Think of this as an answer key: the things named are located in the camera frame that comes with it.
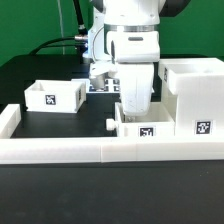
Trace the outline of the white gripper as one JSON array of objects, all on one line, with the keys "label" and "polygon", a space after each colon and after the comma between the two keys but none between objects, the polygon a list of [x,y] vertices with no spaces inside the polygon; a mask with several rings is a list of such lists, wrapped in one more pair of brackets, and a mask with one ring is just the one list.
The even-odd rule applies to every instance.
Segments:
[{"label": "white gripper", "polygon": [[120,64],[118,75],[123,113],[145,116],[151,102],[154,64]]}]

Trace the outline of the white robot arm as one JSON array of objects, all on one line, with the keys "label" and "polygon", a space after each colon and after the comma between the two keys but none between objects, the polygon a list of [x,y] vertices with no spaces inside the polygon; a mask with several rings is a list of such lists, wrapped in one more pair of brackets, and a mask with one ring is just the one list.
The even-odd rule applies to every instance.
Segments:
[{"label": "white robot arm", "polygon": [[90,0],[97,16],[88,38],[90,78],[107,74],[120,81],[123,113],[148,113],[154,65],[160,60],[158,26],[175,17],[191,0]]}]

